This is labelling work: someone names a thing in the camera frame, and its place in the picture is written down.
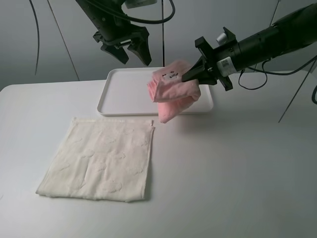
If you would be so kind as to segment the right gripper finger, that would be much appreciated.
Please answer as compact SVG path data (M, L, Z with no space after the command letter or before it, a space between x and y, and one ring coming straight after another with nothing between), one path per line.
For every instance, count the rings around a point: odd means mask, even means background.
M199 82L208 79L208 70L206 69L206 60L204 57L200 57L198 61L182 75L182 82L194 79L197 79Z
M200 85L216 85L218 78L213 75L203 74L198 76L197 80Z

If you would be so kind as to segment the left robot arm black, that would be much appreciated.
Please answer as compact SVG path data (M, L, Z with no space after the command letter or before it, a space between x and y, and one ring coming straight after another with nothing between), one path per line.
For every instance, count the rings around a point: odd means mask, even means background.
M152 62L146 27L137 26L130 20L114 16L104 9L123 13L122 0L78 0L77 4L85 12L97 32L93 35L96 42L102 42L101 50L126 64L129 56L124 47L134 53L140 61L148 66Z

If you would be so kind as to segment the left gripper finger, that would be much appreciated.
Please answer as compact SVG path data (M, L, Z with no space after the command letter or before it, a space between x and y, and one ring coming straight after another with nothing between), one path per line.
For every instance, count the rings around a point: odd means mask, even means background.
M144 65L149 66L152 62L148 41L133 42L128 50L134 53Z
M117 49L115 46L103 44L103 51L112 55L123 64L126 64L129 60L129 57L123 48Z

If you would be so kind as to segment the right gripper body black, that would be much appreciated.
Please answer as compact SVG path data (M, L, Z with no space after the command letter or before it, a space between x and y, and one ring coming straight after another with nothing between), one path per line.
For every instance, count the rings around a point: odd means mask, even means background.
M195 47L206 60L206 69L208 75L217 77L225 91L233 89L233 84L229 79L229 75L235 73L236 67L233 65L235 42L212 48L204 37L195 40Z

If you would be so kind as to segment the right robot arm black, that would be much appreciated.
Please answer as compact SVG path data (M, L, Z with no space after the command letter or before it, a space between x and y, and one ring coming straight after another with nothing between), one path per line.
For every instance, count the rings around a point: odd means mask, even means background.
M212 48L204 37L195 40L201 57L182 75L182 81L198 80L199 84L233 88L231 74L265 60L305 48L317 40L317 5L301 8L240 42L227 28L217 38L219 46Z

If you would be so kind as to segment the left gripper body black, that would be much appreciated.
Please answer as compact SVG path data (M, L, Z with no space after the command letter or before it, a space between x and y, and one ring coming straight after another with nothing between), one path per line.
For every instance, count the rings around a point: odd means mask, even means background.
M123 46L139 47L147 43L149 32L146 27L132 24L115 16L92 17L92 23L97 28L93 35L96 42L120 49Z

